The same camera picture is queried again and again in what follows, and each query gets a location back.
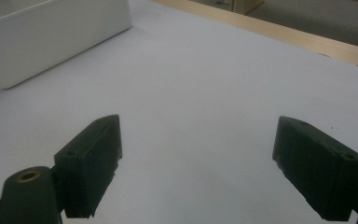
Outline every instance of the wooden strip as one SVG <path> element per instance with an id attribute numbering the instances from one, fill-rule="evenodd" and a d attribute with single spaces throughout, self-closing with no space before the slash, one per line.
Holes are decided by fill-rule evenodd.
<path id="1" fill-rule="evenodd" d="M 358 47 L 187 0 L 152 0 L 210 20 L 231 24 L 302 49 L 358 65 Z"/>

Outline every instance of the white table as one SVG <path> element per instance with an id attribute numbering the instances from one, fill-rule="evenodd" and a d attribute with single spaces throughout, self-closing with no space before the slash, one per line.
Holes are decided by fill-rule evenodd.
<path id="1" fill-rule="evenodd" d="M 0 193 L 119 114 L 124 158 L 96 217 L 64 223 L 327 223 L 272 160 L 274 137 L 285 115 L 358 151 L 358 66 L 146 0 L 131 16 L 129 31 L 0 91 Z"/>

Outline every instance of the gray floor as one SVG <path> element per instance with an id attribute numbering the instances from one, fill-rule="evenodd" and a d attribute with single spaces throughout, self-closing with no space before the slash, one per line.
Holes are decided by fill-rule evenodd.
<path id="1" fill-rule="evenodd" d="M 222 7 L 215 0 L 193 0 Z M 265 0 L 247 16 L 358 46 L 358 2 L 352 0 Z"/>

